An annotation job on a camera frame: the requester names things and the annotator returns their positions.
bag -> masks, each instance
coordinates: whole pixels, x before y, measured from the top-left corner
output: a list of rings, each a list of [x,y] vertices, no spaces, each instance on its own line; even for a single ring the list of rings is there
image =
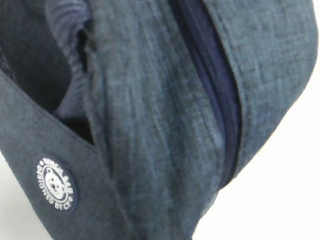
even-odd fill
[[[189,240],[313,72],[311,0],[0,0],[0,149],[54,240]]]

navy zipper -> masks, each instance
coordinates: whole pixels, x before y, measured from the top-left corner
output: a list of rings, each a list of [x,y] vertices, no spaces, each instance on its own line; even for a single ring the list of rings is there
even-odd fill
[[[219,189],[222,189],[230,183],[235,174],[242,131],[236,80],[202,0],[169,2],[225,142],[225,161],[219,186]]]

white surface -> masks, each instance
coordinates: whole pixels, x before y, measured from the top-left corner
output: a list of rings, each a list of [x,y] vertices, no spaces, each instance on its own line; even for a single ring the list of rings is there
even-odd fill
[[[272,138],[220,192],[194,240],[320,240],[319,77],[320,63]],[[0,240],[51,240],[2,156],[0,193]]]

round white logo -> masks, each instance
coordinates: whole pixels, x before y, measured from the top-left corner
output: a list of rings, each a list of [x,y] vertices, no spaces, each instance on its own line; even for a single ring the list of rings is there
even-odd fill
[[[66,212],[73,208],[76,193],[70,176],[49,157],[43,157],[36,167],[39,187],[45,199],[55,209]]]

denim-textured fabric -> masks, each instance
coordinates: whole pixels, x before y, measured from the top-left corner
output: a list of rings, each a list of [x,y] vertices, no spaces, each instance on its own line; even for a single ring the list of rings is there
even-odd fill
[[[25,2],[43,11],[43,1]],[[310,0],[204,2],[241,100],[238,174],[310,78],[318,46],[313,5]],[[217,113],[168,1],[88,3],[93,23],[87,33],[90,77],[84,104],[94,146],[0,72],[1,151],[55,240],[189,240],[222,178],[225,142]],[[44,36],[40,42],[50,39],[46,54],[58,55],[50,50],[58,49],[52,36]],[[12,59],[15,54],[8,61],[19,70]],[[79,201],[71,213],[53,211],[38,189],[33,161],[47,152],[64,159],[77,181]]]

